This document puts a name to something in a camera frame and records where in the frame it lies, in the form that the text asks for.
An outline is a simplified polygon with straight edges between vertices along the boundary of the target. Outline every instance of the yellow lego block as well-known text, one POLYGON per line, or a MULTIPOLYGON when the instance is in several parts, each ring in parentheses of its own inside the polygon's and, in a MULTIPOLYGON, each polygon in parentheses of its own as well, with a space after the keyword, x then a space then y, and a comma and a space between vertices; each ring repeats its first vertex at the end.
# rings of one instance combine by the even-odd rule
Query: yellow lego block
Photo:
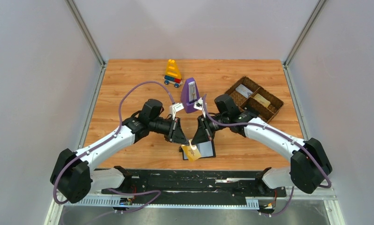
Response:
POLYGON ((181 74, 179 68, 177 67, 175 60, 168 60, 168 65, 166 66, 165 75, 181 79, 181 74))

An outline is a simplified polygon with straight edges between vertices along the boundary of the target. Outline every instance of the label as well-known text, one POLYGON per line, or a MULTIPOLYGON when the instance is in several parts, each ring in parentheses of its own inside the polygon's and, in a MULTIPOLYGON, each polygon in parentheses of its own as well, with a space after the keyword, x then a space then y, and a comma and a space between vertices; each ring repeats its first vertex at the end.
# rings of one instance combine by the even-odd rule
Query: label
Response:
POLYGON ((198 99, 194 103, 194 109, 197 109, 197 110, 202 110, 203 109, 203 100, 202 100, 202 98, 198 99))
POLYGON ((174 105, 173 108, 174 108, 174 110, 175 110, 176 112, 178 112, 178 111, 184 109, 184 106, 183 106, 182 103, 177 103, 177 104, 174 105))
POLYGON ((249 90, 247 87, 245 87, 242 84, 240 84, 235 90, 246 98, 249 98, 249 96, 253 94, 253 91, 249 90))
POLYGON ((254 100, 258 101, 260 104, 262 104, 264 107, 268 108, 268 106, 271 104, 269 100, 261 96, 260 94, 256 94, 253 97, 254 100))

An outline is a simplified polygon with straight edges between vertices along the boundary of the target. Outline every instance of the black bracket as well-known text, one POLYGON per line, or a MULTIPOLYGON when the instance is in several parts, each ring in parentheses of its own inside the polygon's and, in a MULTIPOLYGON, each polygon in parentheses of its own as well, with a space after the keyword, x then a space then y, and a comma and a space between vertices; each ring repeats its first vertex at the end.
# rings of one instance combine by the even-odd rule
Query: black bracket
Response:
MULTIPOLYGON (((329 175, 332 172, 332 166, 321 143, 315 138, 310 138, 310 140, 305 141, 304 147, 313 155, 324 172, 329 175)), ((303 150, 294 152, 291 157, 290 175, 296 187, 307 194, 313 193, 325 179, 303 150)))
MULTIPOLYGON (((60 171, 75 157, 75 153, 70 149, 65 149, 59 154, 50 178, 52 184, 56 181, 60 171)), ((61 176, 57 189, 71 203, 77 203, 88 194, 91 182, 88 162, 79 159, 72 163, 61 176)))

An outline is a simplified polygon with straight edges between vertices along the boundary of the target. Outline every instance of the lego toy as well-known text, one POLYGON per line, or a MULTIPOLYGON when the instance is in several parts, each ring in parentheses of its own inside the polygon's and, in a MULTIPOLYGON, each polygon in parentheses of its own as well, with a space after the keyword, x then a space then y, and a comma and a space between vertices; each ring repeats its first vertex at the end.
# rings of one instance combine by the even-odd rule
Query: lego toy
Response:
POLYGON ((180 101, 186 113, 193 113, 198 110, 194 108, 194 105, 199 98, 198 88, 194 78, 188 78, 186 80, 186 85, 184 85, 181 90, 180 96, 180 101))
POLYGON ((165 84, 172 83, 175 88, 178 88, 183 84, 183 80, 181 79, 181 74, 175 60, 168 60, 164 79, 165 84))

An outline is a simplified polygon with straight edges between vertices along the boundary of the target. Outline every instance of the white sticker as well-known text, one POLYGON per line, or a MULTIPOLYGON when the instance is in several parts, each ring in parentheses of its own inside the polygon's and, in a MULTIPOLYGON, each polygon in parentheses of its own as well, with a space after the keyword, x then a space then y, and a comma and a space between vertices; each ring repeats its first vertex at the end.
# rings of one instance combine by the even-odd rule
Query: white sticker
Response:
POLYGON ((182 103, 177 103, 177 104, 174 105, 173 108, 174 108, 174 110, 175 110, 176 112, 178 112, 178 111, 184 109, 184 106, 183 106, 182 103))
POLYGON ((249 96, 253 94, 253 91, 249 90, 247 87, 245 87, 242 84, 240 84, 235 90, 246 98, 249 98, 249 96))
POLYGON ((202 110, 202 109, 203 109, 203 100, 202 100, 202 98, 199 98, 199 99, 194 103, 194 109, 197 109, 197 110, 202 110))

